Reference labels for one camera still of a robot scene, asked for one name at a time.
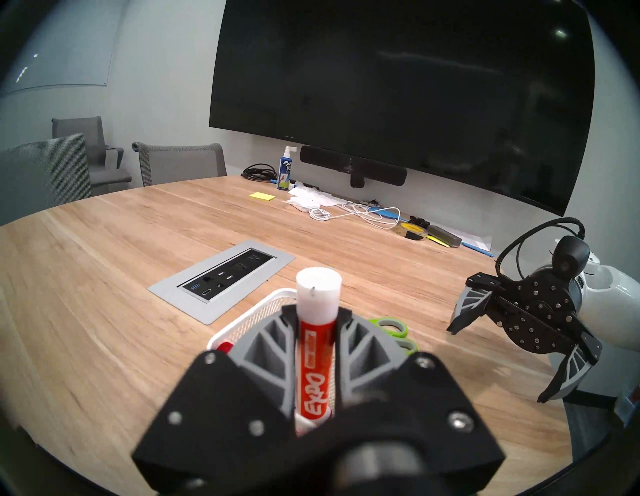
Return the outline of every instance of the black screen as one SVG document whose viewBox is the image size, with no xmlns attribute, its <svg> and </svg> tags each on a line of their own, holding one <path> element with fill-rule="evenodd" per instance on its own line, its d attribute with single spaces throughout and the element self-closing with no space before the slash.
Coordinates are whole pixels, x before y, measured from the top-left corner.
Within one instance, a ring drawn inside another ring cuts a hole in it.
<svg viewBox="0 0 640 496">
<path fill-rule="evenodd" d="M 564 214 L 593 105 L 571 1 L 228 0 L 209 125 Z"/>
</svg>

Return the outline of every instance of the chair backrest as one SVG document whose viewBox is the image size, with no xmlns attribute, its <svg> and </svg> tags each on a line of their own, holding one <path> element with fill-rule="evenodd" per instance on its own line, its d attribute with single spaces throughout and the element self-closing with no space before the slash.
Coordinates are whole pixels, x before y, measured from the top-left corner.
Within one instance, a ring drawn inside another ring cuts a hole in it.
<svg viewBox="0 0 640 496">
<path fill-rule="evenodd" d="M 90 196 L 82 134 L 0 151 L 0 225 Z"/>
<path fill-rule="evenodd" d="M 227 175 L 219 143 L 201 147 L 157 147 L 136 141 L 131 143 L 131 148 L 138 152 L 144 186 Z"/>
<path fill-rule="evenodd" d="M 86 159 L 89 165 L 104 166 L 107 156 L 107 145 L 104 144 L 102 117 L 81 119 L 51 119 L 52 138 L 62 138 L 71 134 L 84 134 L 86 142 Z"/>
</svg>

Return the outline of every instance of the coiled black cable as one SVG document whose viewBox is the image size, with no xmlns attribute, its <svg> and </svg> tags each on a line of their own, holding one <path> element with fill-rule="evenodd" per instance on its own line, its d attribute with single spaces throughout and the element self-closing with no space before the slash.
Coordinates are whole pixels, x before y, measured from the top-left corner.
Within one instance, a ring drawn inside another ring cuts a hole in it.
<svg viewBox="0 0 640 496">
<path fill-rule="evenodd" d="M 253 164 L 247 167 L 240 174 L 245 179 L 252 181 L 264 181 L 269 182 L 271 179 L 277 179 L 276 170 L 269 164 Z"/>
<path fill-rule="evenodd" d="M 575 224 L 579 228 L 577 234 L 574 231 L 572 231 L 571 229 L 569 229 L 568 227 L 560 225 L 560 223 Z M 571 232 L 571 234 L 573 234 L 574 236 L 577 236 L 580 239 L 584 239 L 584 225 L 582 225 L 582 222 L 580 222 L 578 219 L 576 219 L 574 217 L 562 217 L 561 219 L 554 219 L 554 220 L 550 220 L 548 222 L 544 222 L 544 223 L 540 224 L 539 226 L 534 227 L 530 231 L 527 231 L 525 234 L 523 234 L 518 239 L 513 241 L 509 246 L 507 246 L 502 251 L 502 253 L 500 255 L 498 255 L 498 258 L 495 259 L 495 273 L 497 274 L 497 276 L 499 278 L 503 278 L 503 279 L 506 279 L 506 280 L 511 280 L 505 274 L 502 274 L 500 272 L 500 265 L 502 264 L 502 261 L 504 260 L 504 257 L 506 257 L 507 254 L 513 248 L 518 246 L 518 251 L 516 252 L 516 266 L 518 268 L 518 273 L 520 274 L 520 277 L 522 277 L 524 279 L 524 276 L 522 275 L 522 271 L 520 270 L 520 259 L 519 259 L 520 258 L 520 249 L 522 248 L 523 243 L 528 238 L 530 238 L 535 233 L 537 233 L 539 231 L 542 231 L 543 229 L 545 229 L 547 227 L 561 227 L 562 229 L 566 229 L 567 231 Z"/>
</svg>

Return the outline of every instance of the green scissors handle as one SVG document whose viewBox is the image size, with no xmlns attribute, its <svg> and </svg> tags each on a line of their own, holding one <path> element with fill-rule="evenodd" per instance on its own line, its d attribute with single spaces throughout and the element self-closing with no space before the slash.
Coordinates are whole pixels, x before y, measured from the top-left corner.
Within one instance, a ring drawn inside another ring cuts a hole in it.
<svg viewBox="0 0 640 496">
<path fill-rule="evenodd" d="M 418 345 L 415 343 L 415 341 L 407 339 L 406 335 L 409 332 L 409 327 L 407 327 L 407 325 L 402 322 L 402 320 L 396 319 L 395 317 L 380 317 L 378 319 L 369 319 L 369 322 L 375 324 L 380 328 L 383 328 L 407 355 L 411 355 L 412 353 L 418 351 Z M 384 328 L 382 326 L 394 327 L 397 329 L 397 331 L 389 330 L 388 328 Z"/>
<path fill-rule="evenodd" d="M 394 337 L 394 341 L 407 355 L 411 355 L 418 351 L 418 345 L 415 341 L 411 341 L 404 337 Z"/>
<path fill-rule="evenodd" d="M 391 337 L 406 337 L 407 333 L 409 332 L 409 327 L 407 327 L 407 325 L 402 322 L 402 320 L 396 319 L 395 317 L 380 317 L 377 319 L 369 319 L 369 322 L 379 327 L 395 327 L 397 331 L 385 329 L 385 331 L 387 331 L 387 334 L 389 334 Z"/>
</svg>

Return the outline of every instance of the whiteboard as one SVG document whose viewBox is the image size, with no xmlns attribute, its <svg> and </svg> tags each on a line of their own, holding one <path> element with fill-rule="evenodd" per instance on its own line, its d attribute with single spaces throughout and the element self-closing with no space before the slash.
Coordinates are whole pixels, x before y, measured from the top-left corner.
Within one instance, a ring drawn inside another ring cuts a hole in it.
<svg viewBox="0 0 640 496">
<path fill-rule="evenodd" d="M 128 0 L 61 0 L 15 60 L 3 93 L 61 84 L 107 84 Z"/>
</svg>

